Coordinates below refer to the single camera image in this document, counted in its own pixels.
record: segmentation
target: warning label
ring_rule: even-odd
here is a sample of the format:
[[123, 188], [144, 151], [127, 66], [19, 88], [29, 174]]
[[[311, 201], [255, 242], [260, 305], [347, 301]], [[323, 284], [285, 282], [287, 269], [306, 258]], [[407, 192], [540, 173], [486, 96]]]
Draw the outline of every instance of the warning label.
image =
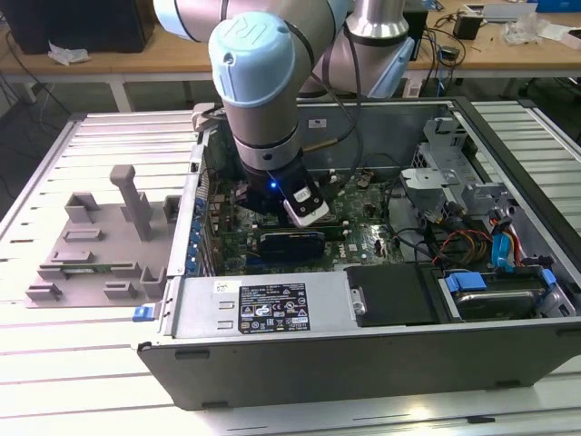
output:
[[238, 330], [245, 334], [310, 330], [305, 284], [241, 286]]

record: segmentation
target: table leg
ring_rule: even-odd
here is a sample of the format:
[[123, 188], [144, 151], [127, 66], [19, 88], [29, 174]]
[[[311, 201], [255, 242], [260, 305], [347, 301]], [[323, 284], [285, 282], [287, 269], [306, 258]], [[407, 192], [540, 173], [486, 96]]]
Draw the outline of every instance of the table leg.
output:
[[517, 82], [516, 78], [508, 79], [507, 85], [505, 86], [504, 91], [500, 95], [500, 98], [511, 98], [512, 89], [515, 87], [516, 82]]
[[133, 112], [133, 105], [127, 94], [126, 84], [123, 82], [110, 82], [109, 86], [111, 86], [111, 92], [119, 112]]
[[419, 98], [419, 91], [424, 83], [424, 76], [421, 74], [414, 74], [412, 72], [406, 80], [406, 85], [403, 89], [404, 98]]
[[185, 94], [185, 103], [193, 105], [192, 84], [189, 81], [182, 82], [183, 93]]
[[36, 95], [33, 93], [33, 85], [34, 84], [12, 84], [12, 87], [15, 89], [18, 97], [25, 101], [28, 104], [36, 103]]

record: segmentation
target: green circuit board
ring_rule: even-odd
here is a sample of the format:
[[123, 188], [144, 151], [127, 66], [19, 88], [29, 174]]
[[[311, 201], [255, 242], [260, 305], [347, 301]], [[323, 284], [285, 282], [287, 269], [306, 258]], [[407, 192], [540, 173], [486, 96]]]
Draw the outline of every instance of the green circuit board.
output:
[[[274, 215], [261, 215], [234, 203], [233, 183], [221, 183], [211, 198], [212, 231], [220, 240], [220, 275], [269, 273], [313, 273], [340, 271], [346, 265], [403, 263], [399, 248], [387, 234], [380, 203], [384, 184], [371, 184], [363, 190], [349, 183], [330, 206], [330, 213], [311, 228], [325, 233], [322, 258], [308, 263], [267, 264], [261, 261], [258, 241], [265, 233], [294, 233], [292, 226], [281, 227]], [[380, 241], [381, 249], [376, 251]]]

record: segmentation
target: wooden workbench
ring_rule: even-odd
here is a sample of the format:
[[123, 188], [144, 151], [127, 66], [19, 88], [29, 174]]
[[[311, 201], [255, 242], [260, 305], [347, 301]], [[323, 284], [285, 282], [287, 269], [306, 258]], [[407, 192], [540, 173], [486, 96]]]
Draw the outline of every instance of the wooden workbench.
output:
[[[428, 23], [433, 25], [443, 15], [457, 11], [465, 3], [461, 0], [444, 0], [446, 10], [430, 13]], [[542, 14], [552, 23], [581, 26], [579, 14]], [[453, 23], [443, 30], [452, 31]], [[543, 40], [541, 44], [507, 45], [500, 36], [500, 25], [485, 25], [475, 41], [466, 41], [466, 59], [455, 72], [456, 77], [563, 77], [581, 75], [581, 52], [556, 41]], [[457, 45], [445, 35], [438, 35], [438, 42]], [[34, 74], [47, 83], [51, 82], [105, 82], [113, 91], [120, 111], [130, 111], [131, 104], [124, 84], [150, 81], [193, 81], [211, 79], [207, 45], [194, 44], [178, 36], [168, 34], [156, 26], [153, 37], [139, 54], [90, 53], [92, 60], [84, 64], [62, 66], [48, 56], [23, 55], [22, 61]], [[409, 64], [406, 77], [414, 88], [426, 77], [431, 65], [428, 45], [420, 49], [419, 59]], [[20, 65], [8, 52], [5, 31], [0, 34], [0, 71], [14, 83], [31, 82]]]

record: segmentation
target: aluminum extrusion table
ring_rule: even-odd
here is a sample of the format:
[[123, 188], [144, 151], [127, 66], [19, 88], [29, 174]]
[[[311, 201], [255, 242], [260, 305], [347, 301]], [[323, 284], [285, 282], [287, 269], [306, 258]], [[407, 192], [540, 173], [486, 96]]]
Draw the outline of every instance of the aluminum extrusion table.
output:
[[[564, 155], [557, 146], [570, 146], [534, 109], [510, 102], [476, 107], [505, 139], [534, 131], [543, 139], [531, 143], [549, 147], [553, 156]], [[514, 123], [495, 125], [500, 121], [497, 115]], [[61, 232], [66, 220], [63, 205], [73, 191], [91, 191], [98, 203], [121, 203], [108, 174], [114, 164], [129, 163], [138, 174], [137, 188], [151, 201], [181, 193], [196, 138], [190, 118], [189, 112], [95, 114], [70, 122], [2, 221], [0, 434], [177, 434], [185, 429], [196, 435], [581, 431], [581, 358], [532, 388], [187, 412], [172, 405], [132, 349], [151, 336], [155, 322], [133, 323], [131, 308], [26, 309], [24, 290]], [[515, 153], [522, 151], [525, 166], [541, 165], [530, 157], [537, 148], [517, 140], [512, 145]], [[578, 155], [567, 152], [573, 158], [567, 157], [566, 165], [575, 166], [570, 175], [579, 180]], [[486, 157], [480, 160], [486, 167]], [[557, 160], [551, 162], [558, 167], [562, 163]], [[488, 170], [494, 177], [493, 169]], [[544, 189], [552, 189], [554, 185], [547, 183]]]

